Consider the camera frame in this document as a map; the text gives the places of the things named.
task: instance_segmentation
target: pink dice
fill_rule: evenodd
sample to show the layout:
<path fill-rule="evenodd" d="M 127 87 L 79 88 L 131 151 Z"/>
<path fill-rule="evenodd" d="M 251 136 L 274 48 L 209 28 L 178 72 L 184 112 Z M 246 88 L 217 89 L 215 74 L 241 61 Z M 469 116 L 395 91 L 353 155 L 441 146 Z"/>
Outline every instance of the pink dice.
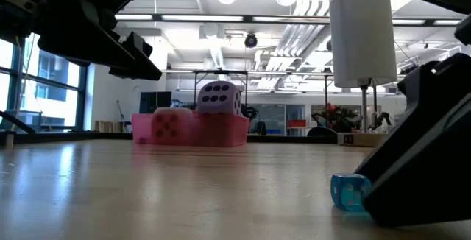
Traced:
<path fill-rule="evenodd" d="M 184 145 L 191 137 L 193 113 L 187 108 L 158 108 L 152 116 L 153 143 Z"/>
<path fill-rule="evenodd" d="M 241 115 L 241 92 L 231 82 L 210 82 L 198 95 L 198 113 Z"/>

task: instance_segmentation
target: desk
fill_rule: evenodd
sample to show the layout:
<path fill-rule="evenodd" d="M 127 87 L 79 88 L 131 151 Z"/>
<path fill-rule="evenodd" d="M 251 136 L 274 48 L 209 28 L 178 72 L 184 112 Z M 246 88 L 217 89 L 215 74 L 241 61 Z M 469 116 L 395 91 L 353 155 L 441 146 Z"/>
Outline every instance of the desk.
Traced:
<path fill-rule="evenodd" d="M 332 207 L 370 148 L 131 141 L 0 150 L 0 239 L 470 239 L 470 222 L 382 229 Z"/>

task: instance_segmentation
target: white cylinder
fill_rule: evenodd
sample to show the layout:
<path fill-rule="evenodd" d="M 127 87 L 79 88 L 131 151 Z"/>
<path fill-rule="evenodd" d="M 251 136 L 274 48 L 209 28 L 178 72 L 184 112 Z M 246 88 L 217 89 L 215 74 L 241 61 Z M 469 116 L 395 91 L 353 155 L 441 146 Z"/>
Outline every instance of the white cylinder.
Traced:
<path fill-rule="evenodd" d="M 336 87 L 397 80 L 390 0 L 332 0 L 330 28 Z"/>

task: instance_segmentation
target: ceiling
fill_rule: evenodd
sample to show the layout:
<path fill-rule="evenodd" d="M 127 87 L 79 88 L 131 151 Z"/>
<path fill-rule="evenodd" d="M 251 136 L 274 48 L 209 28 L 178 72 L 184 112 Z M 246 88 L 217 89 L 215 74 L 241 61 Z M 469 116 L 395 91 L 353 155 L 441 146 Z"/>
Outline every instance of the ceiling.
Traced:
<path fill-rule="evenodd" d="M 420 0 L 392 0 L 395 18 L 463 18 L 463 15 Z M 134 0 L 122 13 L 159 13 L 159 14 L 216 14 L 216 15 L 293 15 L 296 4 L 283 6 L 275 0 L 235 0 L 232 4 L 222 4 L 219 0 Z M 212 57 L 211 46 L 200 39 L 199 29 L 204 23 L 169 23 L 169 22 L 119 22 L 118 31 L 137 30 L 140 35 L 152 33 L 152 29 L 161 29 L 169 43 L 168 62 L 172 68 L 201 68 L 202 63 Z M 224 28 L 227 39 L 221 53 L 226 62 L 239 63 L 233 68 L 250 68 L 247 60 L 254 60 L 257 50 L 274 50 L 286 34 L 285 24 L 219 24 Z M 244 45 L 248 32 L 254 32 L 258 46 L 247 49 Z M 330 35 L 329 27 L 319 28 L 319 33 L 308 40 L 309 44 L 319 44 Z M 396 60 L 399 67 L 410 63 L 423 63 L 423 60 L 437 57 L 446 49 L 456 48 L 454 28 L 450 27 L 395 27 Z M 307 46 L 302 53 L 301 62 L 316 59 L 317 46 Z M 302 71 L 313 71 L 304 68 Z"/>

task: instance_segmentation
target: dice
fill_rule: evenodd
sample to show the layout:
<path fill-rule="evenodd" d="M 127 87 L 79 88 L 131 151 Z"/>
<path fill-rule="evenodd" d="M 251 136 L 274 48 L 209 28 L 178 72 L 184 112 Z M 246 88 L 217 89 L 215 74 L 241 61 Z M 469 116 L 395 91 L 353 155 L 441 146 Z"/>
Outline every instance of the dice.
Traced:
<path fill-rule="evenodd" d="M 368 178 L 359 174 L 335 174 L 330 180 L 333 203 L 344 211 L 364 211 L 361 202 L 370 190 Z"/>
<path fill-rule="evenodd" d="M 198 95 L 198 113 L 241 115 L 241 92 L 231 82 L 210 82 Z"/>
<path fill-rule="evenodd" d="M 187 108 L 158 108 L 152 116 L 152 143 L 185 145 L 191 137 L 192 118 Z"/>

